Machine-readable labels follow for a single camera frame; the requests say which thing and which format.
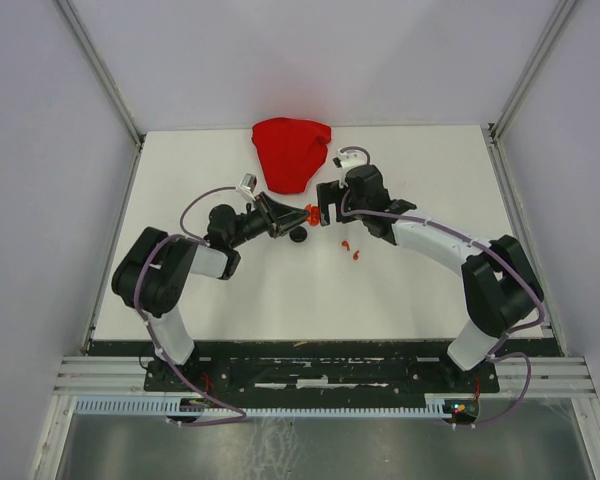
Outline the orange earbud charging case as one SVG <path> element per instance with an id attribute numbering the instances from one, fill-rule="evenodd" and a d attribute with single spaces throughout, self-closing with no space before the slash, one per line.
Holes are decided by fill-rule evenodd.
<path id="1" fill-rule="evenodd" d="M 308 204 L 305 210 L 308 212 L 307 223 L 312 227 L 319 226 L 321 224 L 320 208 L 317 205 Z"/>

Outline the black earbud charging case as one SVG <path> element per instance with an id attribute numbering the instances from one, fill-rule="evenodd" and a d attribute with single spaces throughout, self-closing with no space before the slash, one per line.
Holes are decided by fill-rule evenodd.
<path id="1" fill-rule="evenodd" d="M 298 226 L 290 231 L 289 238 L 294 243 L 302 243 L 308 238 L 308 232 L 304 227 Z"/>

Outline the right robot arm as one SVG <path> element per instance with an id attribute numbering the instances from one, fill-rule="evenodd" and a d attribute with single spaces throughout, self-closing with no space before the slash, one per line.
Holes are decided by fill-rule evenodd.
<path id="1" fill-rule="evenodd" d="M 320 224 L 360 221 L 368 232 L 394 246 L 418 252 L 461 280 L 468 321 L 447 348 L 438 368 L 447 389 L 461 391 L 475 367 L 492 358 L 515 332 L 541 324 L 544 292 L 520 242 L 504 235 L 483 240 L 432 219 L 403 199 L 394 199 L 379 169 L 361 165 L 340 181 L 316 187 Z"/>

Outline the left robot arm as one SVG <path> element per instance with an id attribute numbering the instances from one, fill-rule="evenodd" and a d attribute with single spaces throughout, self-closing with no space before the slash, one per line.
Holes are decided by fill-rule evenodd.
<path id="1" fill-rule="evenodd" d="M 190 359 L 195 343 L 178 307 L 188 279 L 193 275 L 230 279 L 241 260 L 239 246 L 262 234 L 283 237 L 309 217 L 306 209 L 260 193 L 244 213 L 228 204 L 214 207 L 201 241 L 153 227 L 143 230 L 115 270 L 111 288 L 143 319 L 157 356 L 170 362 L 167 379 L 178 389 L 192 389 L 201 378 L 200 364 Z"/>

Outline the red cloth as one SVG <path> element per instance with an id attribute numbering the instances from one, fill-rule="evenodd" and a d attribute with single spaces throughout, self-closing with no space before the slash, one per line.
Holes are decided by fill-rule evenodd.
<path id="1" fill-rule="evenodd" d="M 252 143 L 270 191 L 302 194 L 326 161 L 331 127 L 304 119 L 277 117 L 252 127 Z"/>

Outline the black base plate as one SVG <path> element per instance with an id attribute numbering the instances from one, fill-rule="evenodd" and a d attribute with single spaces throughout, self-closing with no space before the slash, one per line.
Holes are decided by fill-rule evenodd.
<path id="1" fill-rule="evenodd" d="M 291 408 L 419 404 L 427 394 L 471 397 L 500 390 L 493 365 L 463 372 L 445 341 L 202 341 L 176 369 L 153 358 L 144 387 L 184 392 L 189 383 L 237 406 Z"/>

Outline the right aluminium frame post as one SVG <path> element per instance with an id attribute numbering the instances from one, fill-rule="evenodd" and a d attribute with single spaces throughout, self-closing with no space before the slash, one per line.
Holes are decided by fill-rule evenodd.
<path id="1" fill-rule="evenodd" d="M 500 141 L 510 129 L 516 114 L 538 80 L 580 4 L 579 0 L 560 0 L 557 3 L 497 121 L 490 127 L 493 143 Z"/>

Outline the aluminium frame post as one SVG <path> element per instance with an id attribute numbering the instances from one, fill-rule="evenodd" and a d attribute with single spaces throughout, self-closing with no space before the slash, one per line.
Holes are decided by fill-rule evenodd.
<path id="1" fill-rule="evenodd" d="M 493 143 L 500 141 L 510 129 L 516 114 L 538 80 L 580 4 L 579 0 L 560 0 L 557 3 L 497 121 L 490 127 Z"/>
<path id="2" fill-rule="evenodd" d="M 121 121 L 127 135 L 136 146 L 141 146 L 145 135 L 137 126 L 130 108 L 123 99 L 122 93 L 112 76 L 104 57 L 99 52 L 88 28 L 73 1 L 52 0 L 72 38 L 84 55 L 89 68 L 100 85 L 106 99 Z"/>

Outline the left aluminium frame post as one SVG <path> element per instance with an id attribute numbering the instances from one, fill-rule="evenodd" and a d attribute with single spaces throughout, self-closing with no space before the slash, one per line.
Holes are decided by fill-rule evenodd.
<path id="1" fill-rule="evenodd" d="M 141 146 L 145 135 L 137 126 L 130 108 L 123 99 L 122 93 L 112 76 L 104 57 L 99 52 L 88 28 L 73 1 L 52 0 L 72 38 L 84 55 L 89 68 L 100 85 L 106 99 L 121 121 L 127 135 L 136 146 Z"/>

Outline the aluminium front rail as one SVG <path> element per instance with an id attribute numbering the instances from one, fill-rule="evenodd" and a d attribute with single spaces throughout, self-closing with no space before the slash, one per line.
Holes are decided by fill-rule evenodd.
<path id="1" fill-rule="evenodd" d="M 531 361 L 531 380 L 526 393 L 528 399 L 540 398 L 593 398 L 595 387 L 584 359 L 577 357 L 535 358 Z M 481 384 L 484 399 L 509 399 L 517 395 L 526 378 L 524 361 L 519 358 L 504 360 L 495 365 L 494 379 L 499 390 L 488 393 Z M 164 388 L 148 391 L 144 387 L 145 373 L 131 357 L 66 357 L 52 393 L 56 396 L 177 396 L 175 390 Z M 350 391 L 355 383 L 331 383 L 320 379 L 293 380 L 290 384 L 258 382 L 257 392 L 317 392 Z"/>

